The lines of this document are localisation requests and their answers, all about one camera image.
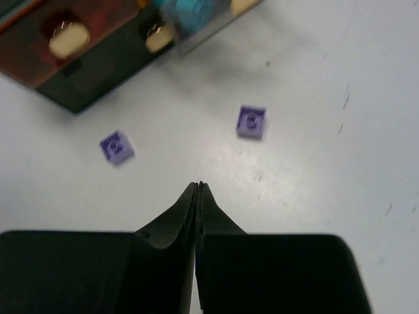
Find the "teal orange drawer cabinet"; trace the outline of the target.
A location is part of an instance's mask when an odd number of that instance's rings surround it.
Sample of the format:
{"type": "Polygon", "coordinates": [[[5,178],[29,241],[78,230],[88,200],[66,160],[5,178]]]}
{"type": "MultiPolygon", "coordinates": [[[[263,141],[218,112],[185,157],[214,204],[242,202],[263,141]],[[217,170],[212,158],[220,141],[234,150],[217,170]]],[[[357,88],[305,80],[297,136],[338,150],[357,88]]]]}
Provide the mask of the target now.
{"type": "Polygon", "coordinates": [[[1,72],[79,113],[172,47],[152,1],[1,2],[1,72]]]}

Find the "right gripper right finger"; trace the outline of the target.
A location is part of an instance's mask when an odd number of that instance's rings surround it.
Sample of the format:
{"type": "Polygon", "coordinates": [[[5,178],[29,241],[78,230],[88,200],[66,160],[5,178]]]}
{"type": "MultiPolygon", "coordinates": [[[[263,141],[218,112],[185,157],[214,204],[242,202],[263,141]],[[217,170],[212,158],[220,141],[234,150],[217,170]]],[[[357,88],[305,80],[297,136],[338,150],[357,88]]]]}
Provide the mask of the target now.
{"type": "Polygon", "coordinates": [[[355,258],[333,234],[249,234],[200,183],[196,280],[204,313],[370,313],[355,258]]]}

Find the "large teal lego brick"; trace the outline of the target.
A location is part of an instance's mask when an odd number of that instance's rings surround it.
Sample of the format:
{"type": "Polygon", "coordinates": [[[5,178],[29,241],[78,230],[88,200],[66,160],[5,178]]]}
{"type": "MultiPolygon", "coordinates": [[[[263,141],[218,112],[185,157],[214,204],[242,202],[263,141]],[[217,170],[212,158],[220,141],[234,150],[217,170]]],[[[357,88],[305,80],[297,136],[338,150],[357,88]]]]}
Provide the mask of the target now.
{"type": "Polygon", "coordinates": [[[175,1],[174,13],[179,34],[183,36],[200,31],[210,18],[215,6],[211,0],[175,1]]]}

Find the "clear drawer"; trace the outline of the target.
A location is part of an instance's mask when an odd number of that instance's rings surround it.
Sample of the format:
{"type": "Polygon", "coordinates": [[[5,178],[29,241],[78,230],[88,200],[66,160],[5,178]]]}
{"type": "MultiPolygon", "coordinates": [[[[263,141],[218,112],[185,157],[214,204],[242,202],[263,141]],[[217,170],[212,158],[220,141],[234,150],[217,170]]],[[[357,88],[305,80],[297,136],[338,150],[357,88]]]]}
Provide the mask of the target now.
{"type": "Polygon", "coordinates": [[[198,48],[210,37],[233,23],[239,16],[247,11],[254,9],[259,1],[231,1],[231,0],[213,0],[215,6],[207,24],[198,32],[181,36],[176,26],[176,15],[174,13],[175,1],[165,1],[160,7],[160,11],[166,25],[173,33],[175,45],[181,55],[186,55],[198,48]]]}

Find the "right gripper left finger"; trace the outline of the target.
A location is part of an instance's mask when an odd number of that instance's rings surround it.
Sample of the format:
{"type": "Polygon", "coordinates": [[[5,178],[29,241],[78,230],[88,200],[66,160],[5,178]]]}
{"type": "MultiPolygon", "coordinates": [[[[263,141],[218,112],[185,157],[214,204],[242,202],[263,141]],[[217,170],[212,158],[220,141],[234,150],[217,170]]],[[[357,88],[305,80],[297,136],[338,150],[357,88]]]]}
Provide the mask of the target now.
{"type": "Polygon", "coordinates": [[[135,232],[1,234],[2,313],[188,313],[196,184],[135,232]]]}

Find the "purple lego brick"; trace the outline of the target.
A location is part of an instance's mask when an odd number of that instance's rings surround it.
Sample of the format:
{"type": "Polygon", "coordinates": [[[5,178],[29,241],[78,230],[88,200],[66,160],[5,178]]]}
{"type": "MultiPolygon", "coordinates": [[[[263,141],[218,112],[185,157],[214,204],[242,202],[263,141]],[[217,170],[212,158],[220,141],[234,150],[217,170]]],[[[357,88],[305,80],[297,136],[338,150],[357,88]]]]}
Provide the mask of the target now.
{"type": "Polygon", "coordinates": [[[236,123],[236,133],[239,137],[262,139],[266,108],[242,105],[236,123]]]}
{"type": "Polygon", "coordinates": [[[113,166],[119,166],[135,156],[127,136],[119,130],[100,141],[100,147],[106,160],[113,166]]]}

